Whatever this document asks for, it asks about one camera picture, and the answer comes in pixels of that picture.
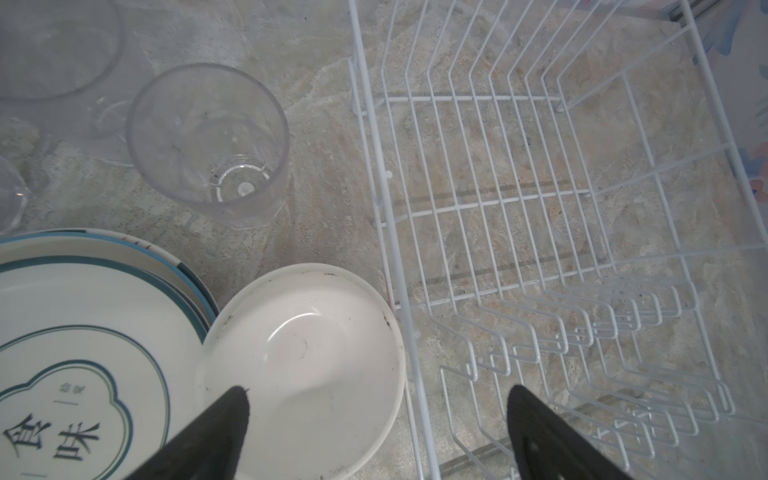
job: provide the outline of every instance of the plate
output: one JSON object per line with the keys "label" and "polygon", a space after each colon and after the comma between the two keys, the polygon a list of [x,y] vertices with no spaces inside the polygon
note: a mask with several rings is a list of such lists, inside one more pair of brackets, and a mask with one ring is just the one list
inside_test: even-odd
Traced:
{"label": "plate", "polygon": [[204,407],[246,389],[238,478],[332,480],[380,447],[405,380],[384,299],[346,270],[305,263],[254,280],[224,307],[204,343],[197,398]]}
{"label": "plate", "polygon": [[2,262],[50,255],[79,255],[115,260],[141,268],[179,289],[205,315],[210,325],[216,319],[218,308],[205,286],[182,262],[165,250],[162,252],[164,256],[154,245],[136,237],[96,229],[47,230],[0,240]]}
{"label": "plate", "polygon": [[199,413],[205,323],[142,270],[0,265],[0,464],[9,478],[123,478]]}

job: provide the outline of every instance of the clear plastic cup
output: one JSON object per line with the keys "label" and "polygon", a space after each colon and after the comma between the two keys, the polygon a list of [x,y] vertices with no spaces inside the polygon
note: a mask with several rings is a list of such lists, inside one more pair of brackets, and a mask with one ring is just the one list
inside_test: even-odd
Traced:
{"label": "clear plastic cup", "polygon": [[1,0],[0,108],[129,164],[125,120],[154,76],[114,0]]}
{"label": "clear plastic cup", "polygon": [[136,96],[127,123],[134,166],[163,195],[236,230],[265,225],[285,200],[288,122],[242,71],[173,68]]}
{"label": "clear plastic cup", "polygon": [[18,226],[30,193],[11,162],[0,157],[0,235]]}

